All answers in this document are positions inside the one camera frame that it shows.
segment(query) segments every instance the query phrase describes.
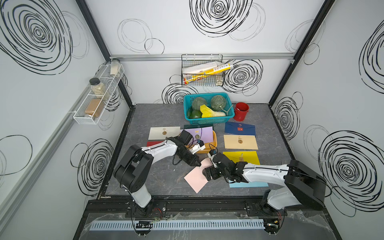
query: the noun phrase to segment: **beige envelope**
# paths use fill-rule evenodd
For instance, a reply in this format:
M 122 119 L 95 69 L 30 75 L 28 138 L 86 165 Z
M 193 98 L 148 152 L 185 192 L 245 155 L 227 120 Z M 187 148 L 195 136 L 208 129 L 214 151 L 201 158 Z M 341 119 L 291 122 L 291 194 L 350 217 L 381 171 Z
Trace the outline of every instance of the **beige envelope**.
M 151 127 L 148 140 L 163 140 L 166 137 L 177 137 L 180 127 Z
M 224 135 L 224 145 L 227 149 L 258 150 L 256 138 L 253 135 Z

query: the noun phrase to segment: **white wall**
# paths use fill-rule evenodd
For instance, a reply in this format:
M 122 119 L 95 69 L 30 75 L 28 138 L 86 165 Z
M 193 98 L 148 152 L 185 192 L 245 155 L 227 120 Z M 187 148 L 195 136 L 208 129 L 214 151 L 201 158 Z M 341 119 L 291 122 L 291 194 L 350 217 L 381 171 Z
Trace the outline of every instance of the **white wall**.
M 285 46 L 290 32 L 314 19 L 324 1 L 87 2 L 111 54 L 121 55 L 295 51 Z
M 336 1 L 318 47 L 273 106 L 295 157 L 333 187 L 325 204 L 348 240 L 384 234 L 383 9 L 383 1 Z
M 21 19 L 28 16 L 33 23 L 24 33 L 32 32 L 34 41 L 24 47 L 40 58 L 20 58 L 21 46 L 12 48 L 7 37 L 15 34 L 21 39 L 22 33 L 10 28 L 17 24 L 0 20 L 0 82 L 5 101 L 0 114 L 0 207 L 104 62 L 76 2 L 47 0 L 45 3 L 46 7 L 19 0 L 2 5 L 4 13 L 12 12 L 20 4 L 15 15 Z M 32 20 L 33 16 L 61 21 L 62 31 L 67 32 L 45 29 L 43 23 Z M 49 45 L 51 39 L 43 37 L 48 34 L 57 37 L 56 44 L 60 43 L 62 48 Z M 39 47 L 40 52 L 31 50 L 33 47 Z M 44 61 L 42 58 L 52 63 L 33 66 Z M 119 90 L 113 98 L 97 126 L 74 123 L 0 236 L 1 240 L 73 238 L 87 201 L 99 190 L 129 110 Z
M 0 20 L 0 209 L 104 61 L 74 0 L 38 4 L 2 5 L 29 24 Z
M 267 103 L 290 64 L 286 59 L 231 60 L 222 87 L 181 85 L 181 62 L 122 62 L 132 101 L 183 103 L 185 94 L 225 92 L 233 103 Z

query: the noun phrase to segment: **glass jar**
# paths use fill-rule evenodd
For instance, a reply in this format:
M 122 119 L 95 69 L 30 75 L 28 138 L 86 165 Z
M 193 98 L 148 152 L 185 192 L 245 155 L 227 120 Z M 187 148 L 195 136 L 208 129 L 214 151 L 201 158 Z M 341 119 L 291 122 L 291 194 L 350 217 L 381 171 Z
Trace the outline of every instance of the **glass jar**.
M 109 92 L 106 92 L 106 87 L 104 83 L 100 82 L 100 79 L 98 78 L 91 78 L 89 80 L 89 83 L 91 84 L 91 89 L 93 91 L 93 94 L 99 95 L 96 96 L 97 98 L 102 98 L 103 101 L 108 100 L 109 98 Z
M 89 104 L 87 109 L 85 109 L 84 113 L 86 118 L 91 118 L 93 115 L 93 119 L 98 118 L 103 111 L 104 108 L 104 103 L 101 102 L 100 99 L 92 99 Z
M 111 76 L 112 77 L 119 77 L 119 68 L 120 68 L 120 60 L 117 58 L 112 58 L 111 60 Z

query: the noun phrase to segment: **yellow vegetable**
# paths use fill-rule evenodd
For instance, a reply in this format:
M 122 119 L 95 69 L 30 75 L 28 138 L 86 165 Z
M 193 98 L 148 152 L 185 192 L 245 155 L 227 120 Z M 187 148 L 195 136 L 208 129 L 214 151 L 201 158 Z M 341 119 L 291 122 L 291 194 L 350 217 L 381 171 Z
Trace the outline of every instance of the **yellow vegetable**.
M 205 104 L 200 106 L 200 112 L 203 114 L 202 118 L 212 118 L 212 117 L 225 117 L 224 112 L 215 112 Z

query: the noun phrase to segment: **navy blue envelope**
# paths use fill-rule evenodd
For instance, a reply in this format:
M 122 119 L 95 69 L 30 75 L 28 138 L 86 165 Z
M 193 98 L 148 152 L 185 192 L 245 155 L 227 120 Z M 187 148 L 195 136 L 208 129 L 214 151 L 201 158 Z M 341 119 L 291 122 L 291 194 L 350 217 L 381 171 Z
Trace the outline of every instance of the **navy blue envelope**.
M 225 133 L 236 134 L 236 135 L 255 135 L 256 128 L 254 125 L 238 123 L 238 122 L 226 122 Z

